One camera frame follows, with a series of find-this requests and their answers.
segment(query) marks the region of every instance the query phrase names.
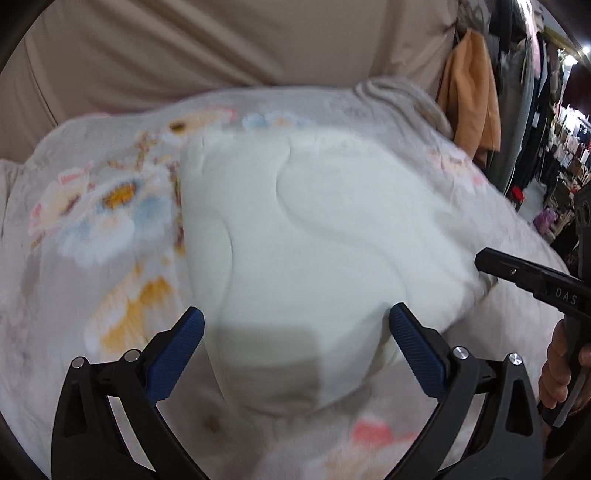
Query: hanging clothes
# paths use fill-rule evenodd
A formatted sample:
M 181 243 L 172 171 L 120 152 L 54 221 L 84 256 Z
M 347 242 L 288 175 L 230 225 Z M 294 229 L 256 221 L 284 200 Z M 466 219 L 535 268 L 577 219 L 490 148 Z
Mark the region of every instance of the hanging clothes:
M 531 39 L 527 38 L 501 64 L 502 91 L 499 94 L 501 111 L 501 150 L 493 154 L 485 174 L 503 194 L 509 190 L 515 164 L 530 118 L 535 77 L 532 69 Z
M 569 135 L 566 139 L 566 149 L 571 152 L 575 153 L 579 147 L 579 139 L 574 135 Z
M 591 162 L 589 162 L 589 150 L 585 150 L 583 155 L 581 156 L 581 165 L 585 165 L 587 170 L 591 167 Z
M 454 129 L 454 142 L 482 167 L 501 148 L 501 117 L 485 38 L 468 29 L 447 59 L 437 103 Z
M 558 58 L 558 48 L 553 43 L 548 43 L 548 59 L 550 61 L 550 103 L 557 104 L 562 93 L 562 66 Z
M 548 61 L 548 47 L 546 46 L 546 40 L 541 33 L 538 33 L 538 42 L 540 44 L 541 60 L 542 60 L 542 76 L 540 77 L 540 91 L 538 97 L 542 95 L 542 89 L 546 84 L 546 80 L 550 76 L 550 63 Z
M 513 184 L 522 190 L 534 178 L 534 173 L 538 170 L 538 164 L 542 161 L 543 146 L 548 142 L 548 134 L 550 133 L 550 114 L 550 79 L 546 78 L 538 101 L 538 111 L 536 112 L 537 121 L 532 126 L 530 137 L 520 159 L 521 161 L 515 169 Z
M 546 128 L 544 133 L 542 133 L 542 140 L 540 141 L 540 149 L 538 151 L 538 158 L 535 162 L 534 167 L 534 175 L 532 178 L 539 179 L 540 182 L 544 177 L 544 172 L 548 170 L 548 163 L 556 163 L 552 158 L 552 153 L 548 149 L 548 145 L 550 144 L 550 134 L 552 130 L 552 124 L 554 121 L 554 112 L 551 109 L 548 109 L 548 117 L 546 119 Z
M 589 147 L 589 141 L 591 141 L 591 132 L 585 125 L 581 124 L 579 132 L 577 133 L 577 138 L 585 146 L 585 148 Z
M 540 45 L 539 42 L 541 41 L 541 34 L 538 33 L 538 28 L 535 24 L 535 16 L 534 11 L 531 6 L 531 2 L 520 2 L 518 1 L 517 4 L 522 10 L 523 17 L 525 20 L 525 27 L 527 29 L 527 36 L 531 39 L 530 49 L 531 49 L 531 68 L 534 72 L 534 78 L 539 80 L 542 68 L 541 68 L 541 58 L 542 55 L 540 53 Z
M 542 84 L 541 82 L 542 79 L 546 81 L 548 78 L 545 42 L 544 37 L 542 37 L 541 34 L 538 34 L 537 37 L 539 57 L 544 60 L 544 64 L 542 65 L 543 68 L 541 69 L 542 75 L 540 76 L 540 79 L 534 79 L 534 94 L 531 99 L 530 114 L 527 119 L 525 134 L 521 143 L 521 151 L 519 152 L 517 162 L 515 163 L 515 173 L 512 180 L 512 184 L 521 189 L 524 189 L 533 178 L 534 165 L 537 158 L 536 153 L 538 151 L 539 142 L 545 128 L 545 120 L 547 117 L 547 113 L 544 112 L 543 118 L 541 118 L 543 113 L 541 111 L 547 111 L 548 108 L 548 99 L 541 99 L 541 94 L 545 87 L 545 84 Z

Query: floral blanket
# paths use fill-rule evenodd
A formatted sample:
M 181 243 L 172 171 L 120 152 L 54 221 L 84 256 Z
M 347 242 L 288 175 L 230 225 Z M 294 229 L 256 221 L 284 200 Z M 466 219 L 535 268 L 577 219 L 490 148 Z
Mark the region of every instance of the floral blanket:
M 191 304 L 178 188 L 189 136 L 205 128 L 310 123 L 376 138 L 489 246 L 565 270 L 447 140 L 450 127 L 434 102 L 405 80 L 369 80 L 354 89 L 228 90 L 142 115 L 70 121 L 24 166 L 0 161 L 0 411 L 45 473 L 70 361 L 110 361 L 142 349 Z M 518 350 L 536 380 L 558 319 L 556 310 L 500 283 L 449 338 L 490 358 Z M 253 423 L 228 409 L 201 346 L 171 398 L 159 404 L 213 480 L 383 478 L 433 407 L 399 363 L 322 411 Z M 121 406 L 113 401 L 113 408 L 134 458 L 149 465 Z M 461 453 L 475 415 L 450 459 Z

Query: finger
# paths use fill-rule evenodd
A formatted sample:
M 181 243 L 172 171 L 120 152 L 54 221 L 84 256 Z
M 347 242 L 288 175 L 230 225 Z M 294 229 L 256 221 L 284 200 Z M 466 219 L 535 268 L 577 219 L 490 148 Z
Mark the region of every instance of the finger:
M 554 410 L 556 408 L 556 400 L 548 393 L 541 378 L 538 382 L 538 390 L 540 391 L 540 401 L 543 403 L 544 407 Z
M 560 356 L 554 349 L 552 343 L 548 346 L 548 368 L 552 377 L 562 385 L 568 385 L 570 383 L 570 368 L 566 358 Z
M 569 344 L 566 341 L 563 320 L 560 320 L 556 324 L 556 327 L 554 327 L 554 333 L 552 333 L 552 346 L 560 356 L 565 356 L 569 351 Z
M 569 389 L 565 385 L 559 384 L 550 374 L 548 362 L 546 362 L 542 368 L 541 380 L 548 393 L 559 403 L 564 402 L 566 397 L 569 396 Z
M 584 367 L 591 367 L 591 344 L 587 344 L 581 348 L 579 353 L 579 362 Z
M 591 400 L 591 376 L 587 376 L 585 379 L 585 383 L 583 384 L 583 388 L 581 389 L 581 393 L 577 398 L 577 401 L 573 405 L 573 410 L 580 410 L 581 408 L 585 407 L 589 401 Z

